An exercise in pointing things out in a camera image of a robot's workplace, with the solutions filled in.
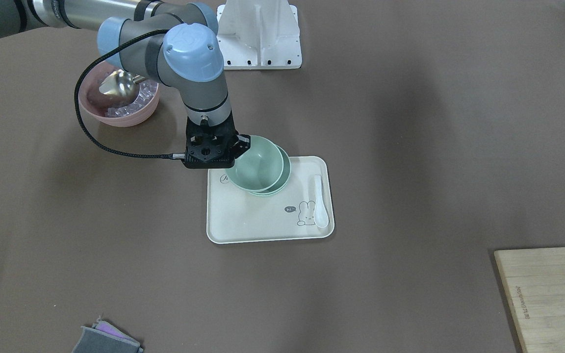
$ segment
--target robotic arm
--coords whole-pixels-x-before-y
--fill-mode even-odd
[[[168,29],[166,34],[123,49],[108,62],[180,91],[188,114],[182,158],[187,168],[229,168],[249,149],[250,137],[235,130],[217,42],[217,18],[210,7],[146,0],[10,0],[0,4],[0,38],[41,26],[97,30],[101,54],[141,34]]]

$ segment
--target white plastic mount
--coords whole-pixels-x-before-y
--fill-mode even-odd
[[[226,70],[302,65],[298,9],[287,0],[227,0],[217,8],[217,40]]]

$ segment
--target wooden cutting board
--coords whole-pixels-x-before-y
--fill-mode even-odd
[[[565,353],[565,248],[494,256],[524,353]]]

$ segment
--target cartoon bunny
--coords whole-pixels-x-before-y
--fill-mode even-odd
[[[313,219],[313,214],[315,212],[315,201],[302,201],[300,206],[300,214],[298,215],[298,225],[299,226],[313,226],[315,220]]]

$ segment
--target pink bowl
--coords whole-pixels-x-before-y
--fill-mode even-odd
[[[116,69],[118,69],[118,67],[110,65],[110,63],[107,62],[102,62],[99,63],[99,65],[97,65],[96,67],[93,67],[92,70],[90,70],[90,72],[82,81],[80,92],[78,94],[78,102],[80,102],[82,110],[84,110],[89,116],[96,118],[102,123],[116,127],[134,126],[146,121],[154,113],[156,107],[158,106],[158,101],[160,100],[160,94],[158,94],[158,91],[160,89],[160,85],[158,85],[158,89],[154,93],[154,96],[152,96],[150,102],[141,107],[141,109],[124,116],[115,118],[107,117],[104,115],[105,110],[94,107],[90,102],[88,102],[88,90],[91,88],[97,89],[103,79]]]

